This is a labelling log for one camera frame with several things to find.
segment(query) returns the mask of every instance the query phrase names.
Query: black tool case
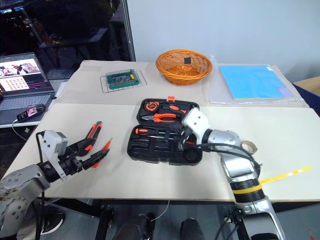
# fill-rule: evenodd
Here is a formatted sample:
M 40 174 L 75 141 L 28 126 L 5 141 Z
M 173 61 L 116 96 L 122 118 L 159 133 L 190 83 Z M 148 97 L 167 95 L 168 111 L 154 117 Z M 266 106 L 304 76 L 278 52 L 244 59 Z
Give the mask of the black tool case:
M 189 137 L 183 150 L 179 148 L 181 133 L 184 129 L 182 120 L 192 109 L 199 108 L 199 105 L 190 101 L 147 98 L 142 101 L 136 119 L 139 125 L 132 129 L 127 153 L 133 160 L 141 160 L 149 163 L 168 162 L 170 165 L 196 165 L 202 159 L 202 150 L 192 147 L 197 142 L 193 134 Z M 144 116 L 155 114 L 175 114 L 176 118 L 165 117 L 161 120 L 173 122 L 154 122 L 152 119 L 145 120 Z M 156 134 L 142 135 L 144 132 L 138 130 L 158 132 Z

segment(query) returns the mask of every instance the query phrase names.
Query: smartphone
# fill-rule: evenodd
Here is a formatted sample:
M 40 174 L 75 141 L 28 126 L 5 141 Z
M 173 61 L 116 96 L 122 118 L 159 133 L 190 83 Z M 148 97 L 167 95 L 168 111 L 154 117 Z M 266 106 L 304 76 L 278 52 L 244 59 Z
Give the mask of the smartphone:
M 32 108 L 29 108 L 28 110 L 18 114 L 16 116 L 16 119 L 19 123 L 25 122 L 29 119 L 32 119 L 33 117 L 42 114 L 44 111 L 46 111 L 46 106 L 43 104 L 36 105 Z

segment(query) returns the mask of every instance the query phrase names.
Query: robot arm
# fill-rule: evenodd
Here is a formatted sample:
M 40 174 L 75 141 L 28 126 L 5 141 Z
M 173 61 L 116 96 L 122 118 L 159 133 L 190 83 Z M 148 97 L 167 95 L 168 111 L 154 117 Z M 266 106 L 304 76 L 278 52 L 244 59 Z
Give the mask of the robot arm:
M 193 108 L 182 124 L 187 127 L 183 143 L 193 133 L 197 138 L 197 146 L 220 155 L 235 206 L 242 214 L 247 238 L 285 240 L 276 213 L 259 183 L 260 165 L 242 148 L 239 136 L 232 131 L 212 130 L 208 119 L 198 108 Z
M 16 239 L 30 204 L 50 183 L 91 168 L 109 152 L 102 149 L 87 160 L 78 160 L 76 156 L 88 153 L 84 149 L 96 139 L 86 138 L 67 147 L 68 140 L 60 132 L 46 130 L 42 135 L 41 151 L 48 161 L 14 171 L 1 180 L 0 239 Z

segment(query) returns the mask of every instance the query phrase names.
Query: yellow stripe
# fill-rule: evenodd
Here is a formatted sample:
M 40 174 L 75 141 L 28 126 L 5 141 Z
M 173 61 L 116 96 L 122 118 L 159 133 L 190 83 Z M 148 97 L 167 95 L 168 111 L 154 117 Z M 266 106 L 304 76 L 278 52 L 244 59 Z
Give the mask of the yellow stripe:
M 267 183 L 270 183 L 270 182 L 273 182 L 273 181 L 284 179 L 284 178 L 290 177 L 292 175 L 296 175 L 296 174 L 299 174 L 299 173 L 302 173 L 302 172 L 305 172 L 305 171 L 309 171 L 310 169 L 312 169 L 312 166 L 307 166 L 307 167 L 304 167 L 304 168 L 301 168 L 301 169 L 298 169 L 298 170 L 295 170 L 295 171 L 292 171 L 292 172 L 289 172 L 289 173 L 281 174 L 279 176 L 274 176 L 274 177 L 262 180 L 262 181 L 260 181 L 260 184 L 267 184 Z
M 233 194 L 248 194 L 248 193 L 252 193 L 255 191 L 260 190 L 262 187 L 259 184 L 258 186 L 253 186 L 253 187 L 249 187 L 249 188 L 245 188 L 245 189 L 239 189 L 239 190 L 232 190 Z

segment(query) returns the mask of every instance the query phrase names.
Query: woven basket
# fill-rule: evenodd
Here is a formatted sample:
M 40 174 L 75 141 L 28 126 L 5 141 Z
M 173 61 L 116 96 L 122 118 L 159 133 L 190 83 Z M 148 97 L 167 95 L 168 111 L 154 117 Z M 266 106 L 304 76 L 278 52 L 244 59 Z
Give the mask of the woven basket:
M 185 64 L 185 58 L 191 58 L 191 63 Z M 174 49 L 161 54 L 155 66 L 170 83 L 178 86 L 195 84 L 213 68 L 206 56 L 187 49 Z

